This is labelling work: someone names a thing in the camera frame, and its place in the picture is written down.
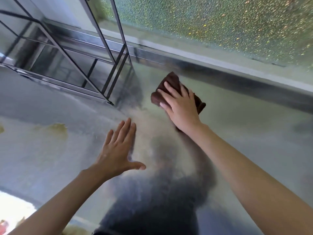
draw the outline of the person's left hand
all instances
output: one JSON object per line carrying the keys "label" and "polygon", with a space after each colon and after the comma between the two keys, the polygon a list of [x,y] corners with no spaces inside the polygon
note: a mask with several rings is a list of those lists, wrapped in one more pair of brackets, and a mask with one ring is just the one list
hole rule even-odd
{"label": "person's left hand", "polygon": [[141,162],[130,162],[127,159],[136,131],[136,124],[131,119],[121,121],[116,131],[110,130],[106,136],[102,151],[92,165],[105,180],[118,176],[127,170],[145,170]]}

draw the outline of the skin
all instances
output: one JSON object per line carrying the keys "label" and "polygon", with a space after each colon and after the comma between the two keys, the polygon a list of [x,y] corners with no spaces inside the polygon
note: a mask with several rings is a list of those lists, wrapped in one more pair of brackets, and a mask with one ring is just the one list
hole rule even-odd
{"label": "skin", "polygon": [[[201,123],[194,94],[181,87],[182,96],[166,82],[171,95],[159,91],[170,104],[160,104],[174,124],[208,155],[233,192],[265,235],[311,234],[313,209],[272,176]],[[96,162],[27,218],[10,235],[60,234],[80,206],[105,181],[131,169],[146,169],[141,162],[129,162],[136,125],[122,121],[108,132]]]}

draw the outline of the metal rack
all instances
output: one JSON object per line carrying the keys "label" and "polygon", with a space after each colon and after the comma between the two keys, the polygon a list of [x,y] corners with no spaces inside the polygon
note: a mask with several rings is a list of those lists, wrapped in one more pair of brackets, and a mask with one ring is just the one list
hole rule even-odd
{"label": "metal rack", "polygon": [[[0,10],[0,13],[4,14],[4,15],[7,15],[7,16],[15,17],[15,18],[18,18],[18,19],[26,20],[26,21],[28,21],[28,23],[25,25],[23,30],[19,34],[17,34],[9,26],[7,26],[5,23],[0,21],[0,24],[2,24],[5,28],[7,28],[11,33],[13,33],[16,36],[16,39],[14,40],[14,42],[11,44],[11,46],[8,48],[8,50],[6,51],[4,56],[1,58],[0,64],[2,64],[4,66],[6,66],[6,67],[16,71],[18,74],[23,75],[25,77],[28,77],[28,78],[31,78],[31,79],[36,79],[36,80],[39,80],[39,81],[44,81],[44,82],[47,82],[49,84],[55,85],[58,88],[66,89],[67,91],[70,91],[70,92],[77,92],[79,94],[87,95],[87,96],[89,96],[91,98],[95,97],[95,98],[98,98],[100,100],[105,100],[109,104],[114,105],[109,100],[109,98],[110,98],[110,96],[112,94],[113,88],[114,88],[114,86],[115,86],[115,84],[117,82],[117,79],[118,79],[118,77],[119,77],[119,75],[120,75],[120,73],[122,71],[123,66],[125,65],[125,62],[126,62],[127,58],[128,58],[129,64],[130,64],[131,69],[132,69],[132,63],[131,63],[130,55],[129,55],[129,52],[128,52],[127,44],[126,44],[126,41],[125,41],[125,37],[124,37],[124,34],[123,34],[123,29],[122,29],[122,26],[121,26],[121,23],[120,23],[120,20],[119,20],[119,16],[118,16],[118,13],[117,13],[115,1],[114,0],[110,0],[111,4],[112,4],[114,15],[115,15],[115,19],[116,19],[116,22],[117,22],[117,25],[119,27],[119,31],[120,31],[120,34],[121,34],[122,42],[123,42],[123,46],[122,46],[121,50],[119,51],[119,54],[118,54],[117,58],[114,58],[114,56],[112,54],[112,51],[108,47],[107,41],[104,38],[104,36],[103,36],[103,34],[102,34],[101,30],[100,30],[100,27],[99,27],[99,25],[98,25],[94,15],[93,15],[91,9],[90,9],[90,6],[89,6],[87,0],[80,0],[80,2],[82,4],[86,14],[88,15],[88,18],[90,19],[90,21],[93,24],[93,26],[96,28],[96,31],[97,31],[97,33],[98,33],[98,35],[99,35],[99,37],[100,37],[100,39],[101,39],[105,49],[106,49],[106,51],[107,51],[107,54],[110,57],[110,61],[108,61],[106,59],[96,58],[94,56],[86,55],[88,57],[94,58],[94,61],[93,61],[93,63],[92,63],[92,65],[91,65],[91,67],[90,67],[90,69],[89,69],[87,74],[84,73],[84,71],[81,69],[81,67],[73,60],[73,58],[68,54],[68,52],[58,43],[57,39],[52,35],[51,31],[49,30],[49,28],[44,23],[42,23],[40,20],[37,20],[37,19],[33,18],[31,16],[31,14],[17,0],[13,0],[13,1],[24,11],[26,16],[20,15],[20,14],[16,14],[16,13],[13,13],[13,12],[10,12],[10,11],[5,11],[5,10]],[[42,41],[35,40],[35,39],[28,38],[28,37],[24,36],[25,33],[28,31],[29,27],[32,25],[32,23],[35,23],[36,26],[42,31],[42,33],[48,38],[48,40],[49,40],[48,42],[42,42]],[[10,55],[10,53],[18,45],[18,43],[19,43],[19,41],[21,39],[34,41],[34,42],[39,42],[41,44],[57,48],[62,53],[62,55],[73,65],[74,69],[77,70],[80,73],[80,75],[82,75],[84,77],[83,84],[81,86],[75,86],[73,84],[70,84],[70,83],[67,83],[67,82],[64,82],[64,81],[60,81],[60,80],[57,80],[57,79],[54,79],[54,78],[51,78],[51,77],[48,77],[48,76],[39,75],[37,73],[21,69],[21,68],[19,68],[17,66],[4,63],[6,58]],[[109,64],[112,65],[111,71],[110,71],[110,73],[108,75],[108,78],[107,78],[104,86],[102,87],[102,89],[99,89],[92,82],[92,80],[90,79],[92,71],[94,70],[95,65],[96,65],[96,63],[98,61],[109,63]],[[109,83],[111,82],[111,79],[112,79],[112,77],[114,75],[114,72],[115,72],[117,67],[118,67],[118,70],[116,72],[116,75],[115,75],[115,77],[114,77],[114,79],[112,81],[112,84],[111,84],[107,94],[105,94],[105,92],[107,91]],[[87,83],[89,83],[94,88],[95,92],[85,88]]]}

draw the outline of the folded cloth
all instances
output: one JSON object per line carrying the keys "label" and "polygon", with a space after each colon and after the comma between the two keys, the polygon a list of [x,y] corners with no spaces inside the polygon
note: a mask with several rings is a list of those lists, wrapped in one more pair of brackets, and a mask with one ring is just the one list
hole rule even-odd
{"label": "folded cloth", "polygon": [[[157,90],[161,89],[164,92],[172,95],[164,86],[164,82],[168,82],[170,84],[171,87],[173,87],[180,95],[182,95],[182,91],[180,89],[180,84],[179,84],[179,77],[178,75],[176,75],[174,72],[170,72],[159,84],[159,86],[157,87],[156,91],[153,92],[151,94],[151,102],[157,106],[160,106],[160,102],[170,106],[166,100],[163,98],[163,96],[161,95],[161,93],[159,93]],[[197,107],[197,112],[198,114],[201,113],[201,111],[205,108],[206,103],[202,102],[201,99],[196,96],[196,94],[194,94],[195,97],[195,103],[196,103],[196,107]]]}

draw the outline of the textured glass window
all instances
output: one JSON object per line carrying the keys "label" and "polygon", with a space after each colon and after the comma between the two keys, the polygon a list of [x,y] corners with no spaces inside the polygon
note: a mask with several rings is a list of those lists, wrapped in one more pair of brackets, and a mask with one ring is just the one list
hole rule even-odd
{"label": "textured glass window", "polygon": [[[313,70],[313,0],[115,0],[121,22]],[[98,0],[99,19],[112,19]]]}

